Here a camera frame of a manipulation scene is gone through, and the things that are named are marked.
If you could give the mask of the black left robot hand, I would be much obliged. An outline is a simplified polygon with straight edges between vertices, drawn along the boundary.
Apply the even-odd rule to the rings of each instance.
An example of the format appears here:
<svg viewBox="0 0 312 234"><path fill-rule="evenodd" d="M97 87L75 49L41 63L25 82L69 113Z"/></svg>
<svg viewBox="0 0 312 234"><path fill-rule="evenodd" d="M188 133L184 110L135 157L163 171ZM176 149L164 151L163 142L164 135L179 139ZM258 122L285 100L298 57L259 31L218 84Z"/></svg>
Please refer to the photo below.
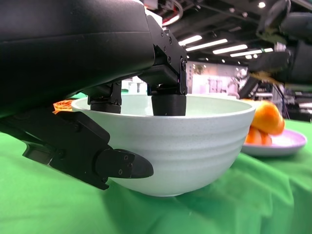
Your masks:
<svg viewBox="0 0 312 234"><path fill-rule="evenodd" d="M109 145L82 112L53 113L79 92L94 111L121 111L121 82L147 83L156 116L186 113L187 54L138 0L3 0L0 130L24 156L102 190L115 178L153 175L144 157Z"/></svg>

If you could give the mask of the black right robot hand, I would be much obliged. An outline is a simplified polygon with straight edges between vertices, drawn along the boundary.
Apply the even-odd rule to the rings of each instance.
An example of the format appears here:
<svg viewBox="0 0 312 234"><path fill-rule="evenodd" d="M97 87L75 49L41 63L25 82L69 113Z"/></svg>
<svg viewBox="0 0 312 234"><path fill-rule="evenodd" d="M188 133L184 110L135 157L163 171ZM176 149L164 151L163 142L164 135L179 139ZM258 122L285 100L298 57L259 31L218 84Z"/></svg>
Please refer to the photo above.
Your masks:
<svg viewBox="0 0 312 234"><path fill-rule="evenodd" d="M261 18L256 35L274 44L248 65L253 78L286 86L312 84L312 14L292 12L291 1L278 0Z"/></svg>

